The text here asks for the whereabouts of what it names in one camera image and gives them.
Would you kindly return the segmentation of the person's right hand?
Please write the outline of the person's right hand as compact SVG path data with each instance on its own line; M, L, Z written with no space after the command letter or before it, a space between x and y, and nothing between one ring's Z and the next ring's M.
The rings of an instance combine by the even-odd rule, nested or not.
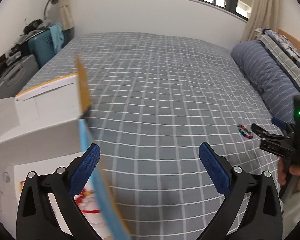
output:
M300 166L292 165L289 168L289 172L291 175L299 177L298 183L293 190L293 192L299 192L300 191ZM284 172L284 165L283 165L282 158L279 159L277 165L277 180L281 186L286 184L286 173Z

